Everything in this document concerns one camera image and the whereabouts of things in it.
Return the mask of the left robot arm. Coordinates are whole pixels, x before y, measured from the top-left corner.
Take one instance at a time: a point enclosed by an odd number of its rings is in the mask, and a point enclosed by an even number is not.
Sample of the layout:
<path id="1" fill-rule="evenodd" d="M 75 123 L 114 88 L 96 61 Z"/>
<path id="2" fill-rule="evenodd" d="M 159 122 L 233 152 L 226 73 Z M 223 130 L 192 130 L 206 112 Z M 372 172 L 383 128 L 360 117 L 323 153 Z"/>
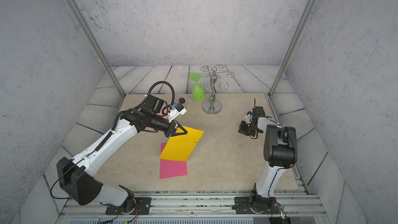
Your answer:
<path id="1" fill-rule="evenodd" d="M 167 138 L 186 135 L 187 130 L 176 121 L 176 117 L 187 111 L 184 103 L 184 98 L 179 99 L 165 108 L 166 116 L 161 116 L 163 100 L 147 95 L 136 108 L 119 112 L 107 133 L 73 158 L 62 158 L 57 163 L 60 188 L 79 205 L 99 202 L 115 206 L 124 214 L 131 213 L 136 206 L 134 193 L 121 185 L 103 184 L 94 175 L 114 152 L 140 132 L 153 129 Z"/>

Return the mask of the aluminium frame post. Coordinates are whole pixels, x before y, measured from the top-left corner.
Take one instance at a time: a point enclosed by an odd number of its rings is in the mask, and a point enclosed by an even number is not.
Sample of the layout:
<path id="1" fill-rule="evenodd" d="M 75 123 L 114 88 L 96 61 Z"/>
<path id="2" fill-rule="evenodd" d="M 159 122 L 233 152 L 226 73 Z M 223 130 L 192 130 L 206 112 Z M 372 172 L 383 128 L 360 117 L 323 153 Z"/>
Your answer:
<path id="1" fill-rule="evenodd" d="M 282 59 L 278 73 L 277 73 L 276 78 L 272 84 L 271 90 L 268 94 L 269 98 L 272 98 L 277 91 L 277 88 L 282 80 L 282 77 L 287 70 L 287 67 L 293 57 L 294 51 L 300 41 L 300 38 L 301 38 L 304 30 L 305 30 L 306 24 L 312 14 L 312 11 L 314 10 L 316 2 L 317 2 L 317 0 L 308 0 L 304 7 L 304 10 L 300 17 L 300 20 L 298 22 L 298 25 L 294 32 L 294 35 L 291 39 L 291 42 L 290 42 L 289 47 L 285 53 L 285 56 Z"/>
<path id="2" fill-rule="evenodd" d="M 113 72 L 111 66 L 109 65 L 101 47 L 99 46 L 93 32 L 91 31 L 87 21 L 85 20 L 81 10 L 79 9 L 75 0 L 64 0 L 68 9 L 73 14 L 75 20 L 77 21 L 80 29 L 82 30 L 85 38 L 89 42 L 91 48 L 93 49 L 97 59 L 99 60 L 100 64 L 102 65 L 103 69 L 105 70 L 106 74 L 109 76 L 111 82 L 116 87 L 118 93 L 121 95 L 122 98 L 126 96 L 125 91 L 121 87 L 119 80 L 117 79 L 115 73 Z"/>

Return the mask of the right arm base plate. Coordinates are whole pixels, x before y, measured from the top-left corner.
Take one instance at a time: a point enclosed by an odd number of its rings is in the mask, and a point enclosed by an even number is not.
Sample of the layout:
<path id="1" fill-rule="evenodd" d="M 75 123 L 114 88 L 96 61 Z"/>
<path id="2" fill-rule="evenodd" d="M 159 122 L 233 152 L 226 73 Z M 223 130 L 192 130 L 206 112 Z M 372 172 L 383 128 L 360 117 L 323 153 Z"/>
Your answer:
<path id="1" fill-rule="evenodd" d="M 235 197 L 234 203 L 232 210 L 235 210 L 236 214 L 274 215 L 280 213 L 275 198 Z"/>

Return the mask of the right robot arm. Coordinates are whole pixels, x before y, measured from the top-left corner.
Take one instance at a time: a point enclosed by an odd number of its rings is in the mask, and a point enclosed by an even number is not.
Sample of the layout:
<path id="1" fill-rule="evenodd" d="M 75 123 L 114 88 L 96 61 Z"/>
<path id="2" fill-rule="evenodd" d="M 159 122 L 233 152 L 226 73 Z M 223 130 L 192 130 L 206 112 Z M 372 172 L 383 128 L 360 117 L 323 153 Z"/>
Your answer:
<path id="1" fill-rule="evenodd" d="M 267 167 L 254 185 L 249 205 L 251 208 L 271 207 L 276 201 L 274 192 L 280 178 L 298 159 L 296 129 L 278 123 L 265 115 L 263 107 L 255 106 L 240 123 L 238 132 L 251 139 L 265 135 L 263 156 Z"/>

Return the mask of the salmon pink paper sheet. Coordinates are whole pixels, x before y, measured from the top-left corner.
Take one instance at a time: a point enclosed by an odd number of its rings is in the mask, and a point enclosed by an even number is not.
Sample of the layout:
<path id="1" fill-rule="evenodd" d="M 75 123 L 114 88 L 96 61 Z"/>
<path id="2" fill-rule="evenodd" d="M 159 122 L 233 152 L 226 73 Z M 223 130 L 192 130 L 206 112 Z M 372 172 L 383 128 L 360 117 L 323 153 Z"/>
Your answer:
<path id="1" fill-rule="evenodd" d="M 157 115 L 161 116 L 162 118 L 168 118 L 170 108 L 168 106 L 165 106 L 161 109 Z"/>

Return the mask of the yellow paper sheet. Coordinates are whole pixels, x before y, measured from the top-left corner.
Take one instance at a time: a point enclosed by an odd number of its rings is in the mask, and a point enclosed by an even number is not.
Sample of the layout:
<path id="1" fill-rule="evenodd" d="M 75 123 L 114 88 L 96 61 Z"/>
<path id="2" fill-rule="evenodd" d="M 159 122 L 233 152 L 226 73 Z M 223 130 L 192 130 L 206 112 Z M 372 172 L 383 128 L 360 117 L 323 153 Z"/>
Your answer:
<path id="1" fill-rule="evenodd" d="M 187 161 L 194 148 L 200 141 L 204 131 L 183 127 L 187 133 L 184 134 L 181 128 L 177 129 L 178 136 L 171 137 L 163 148 L 159 159 L 172 161 Z"/>

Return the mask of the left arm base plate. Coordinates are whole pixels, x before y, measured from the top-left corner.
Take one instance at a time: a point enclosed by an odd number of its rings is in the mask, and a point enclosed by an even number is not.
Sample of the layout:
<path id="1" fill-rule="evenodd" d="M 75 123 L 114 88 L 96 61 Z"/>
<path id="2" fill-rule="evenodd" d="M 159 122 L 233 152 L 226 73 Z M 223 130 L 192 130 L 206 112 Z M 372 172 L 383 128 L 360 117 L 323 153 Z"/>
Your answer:
<path id="1" fill-rule="evenodd" d="M 108 206 L 105 215 L 149 215 L 151 201 L 150 197 L 127 198 L 121 206 Z"/>

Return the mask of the left aluminium frame post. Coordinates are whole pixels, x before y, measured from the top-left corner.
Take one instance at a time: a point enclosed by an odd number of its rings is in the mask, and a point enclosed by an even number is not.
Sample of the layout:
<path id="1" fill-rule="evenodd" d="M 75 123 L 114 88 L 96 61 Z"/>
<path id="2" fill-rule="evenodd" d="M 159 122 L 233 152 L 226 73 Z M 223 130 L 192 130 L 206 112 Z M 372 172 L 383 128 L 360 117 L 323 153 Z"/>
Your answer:
<path id="1" fill-rule="evenodd" d="M 99 46 L 93 32 L 91 31 L 87 21 L 85 20 L 81 10 L 79 9 L 75 0 L 64 0 L 68 9 L 73 14 L 75 20 L 77 21 L 80 29 L 82 30 L 85 38 L 89 42 L 91 48 L 93 49 L 97 59 L 99 60 L 100 64 L 102 65 L 103 69 L 105 70 L 106 74 L 109 76 L 111 82 L 116 87 L 118 93 L 121 95 L 122 98 L 126 96 L 125 91 L 121 87 L 119 80 L 117 79 L 115 73 L 113 72 L 111 66 L 109 65 L 101 47 Z"/>

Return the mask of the magenta paper sheet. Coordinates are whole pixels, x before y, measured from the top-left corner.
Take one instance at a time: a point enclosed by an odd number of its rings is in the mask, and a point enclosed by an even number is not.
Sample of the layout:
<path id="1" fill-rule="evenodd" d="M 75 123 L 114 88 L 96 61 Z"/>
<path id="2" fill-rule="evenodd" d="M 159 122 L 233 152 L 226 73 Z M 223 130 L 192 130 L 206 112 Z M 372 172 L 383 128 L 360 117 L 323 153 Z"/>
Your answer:
<path id="1" fill-rule="evenodd" d="M 186 175 L 188 175 L 186 161 L 160 160 L 160 179 Z"/>

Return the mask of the aluminium front rail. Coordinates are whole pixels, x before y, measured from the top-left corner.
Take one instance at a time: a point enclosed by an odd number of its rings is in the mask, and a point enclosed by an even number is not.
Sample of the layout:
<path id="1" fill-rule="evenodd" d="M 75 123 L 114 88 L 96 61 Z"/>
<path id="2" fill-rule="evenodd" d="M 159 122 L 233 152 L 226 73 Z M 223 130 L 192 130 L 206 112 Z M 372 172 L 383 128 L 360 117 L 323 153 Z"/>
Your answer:
<path id="1" fill-rule="evenodd" d="M 321 200 L 298 190 L 282 190 L 276 194 L 279 214 L 236 214 L 232 210 L 235 197 L 248 197 L 247 191 L 137 192 L 135 197 L 152 198 L 149 215 L 105 215 L 107 205 L 89 203 L 80 206 L 67 200 L 58 219 L 59 224 L 99 223 L 123 220 L 132 223 L 271 223 L 328 224 L 329 218 Z"/>

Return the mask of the right aluminium frame post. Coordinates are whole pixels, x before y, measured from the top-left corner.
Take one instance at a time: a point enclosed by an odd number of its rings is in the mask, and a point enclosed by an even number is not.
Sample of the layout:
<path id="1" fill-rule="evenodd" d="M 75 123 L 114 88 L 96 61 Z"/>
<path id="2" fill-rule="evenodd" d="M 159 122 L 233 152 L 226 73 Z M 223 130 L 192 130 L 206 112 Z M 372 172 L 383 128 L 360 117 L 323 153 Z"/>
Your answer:
<path id="1" fill-rule="evenodd" d="M 294 51 L 300 41 L 300 38 L 301 38 L 304 30 L 305 30 L 306 24 L 312 14 L 312 11 L 314 10 L 316 2 L 317 2 L 317 0 L 308 0 L 304 7 L 304 10 L 300 17 L 300 20 L 298 22 L 298 25 L 294 32 L 294 35 L 291 39 L 291 42 L 290 42 L 289 47 L 285 53 L 285 56 L 282 59 L 278 73 L 277 73 L 276 78 L 272 84 L 271 90 L 268 94 L 269 98 L 272 98 L 277 91 L 277 88 L 282 80 L 282 77 L 287 70 L 287 67 L 293 57 Z"/>

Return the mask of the silver metal hanger stand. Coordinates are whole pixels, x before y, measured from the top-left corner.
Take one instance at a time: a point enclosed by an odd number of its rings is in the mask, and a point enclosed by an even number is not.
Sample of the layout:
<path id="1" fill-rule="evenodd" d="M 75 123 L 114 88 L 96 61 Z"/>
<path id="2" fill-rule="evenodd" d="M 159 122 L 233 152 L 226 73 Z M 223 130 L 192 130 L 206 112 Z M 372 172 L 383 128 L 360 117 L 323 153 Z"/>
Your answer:
<path id="1" fill-rule="evenodd" d="M 208 77 L 209 80 L 204 82 L 204 87 L 207 90 L 211 90 L 209 98 L 202 103 L 202 110 L 209 115 L 219 114 L 222 111 L 222 103 L 216 98 L 216 84 L 218 84 L 220 90 L 227 90 L 229 88 L 229 84 L 220 76 L 220 74 L 225 73 L 228 78 L 233 78 L 234 73 L 229 72 L 224 65 L 220 64 L 214 65 L 211 68 L 209 68 L 209 66 L 202 66 L 200 71 L 208 73 L 206 77 L 199 81 L 203 81 Z"/>

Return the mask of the green plastic wine glass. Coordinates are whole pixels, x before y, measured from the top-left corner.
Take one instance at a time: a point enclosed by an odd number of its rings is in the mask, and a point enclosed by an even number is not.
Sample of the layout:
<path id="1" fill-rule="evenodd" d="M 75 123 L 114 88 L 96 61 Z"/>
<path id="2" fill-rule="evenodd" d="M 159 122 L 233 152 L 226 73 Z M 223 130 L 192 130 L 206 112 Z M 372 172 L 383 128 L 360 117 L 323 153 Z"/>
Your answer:
<path id="1" fill-rule="evenodd" d="M 205 100 L 205 92 L 202 86 L 199 84 L 200 79 L 202 78 L 201 74 L 195 73 L 190 75 L 189 79 L 195 82 L 192 89 L 192 96 L 196 102 L 202 102 Z"/>

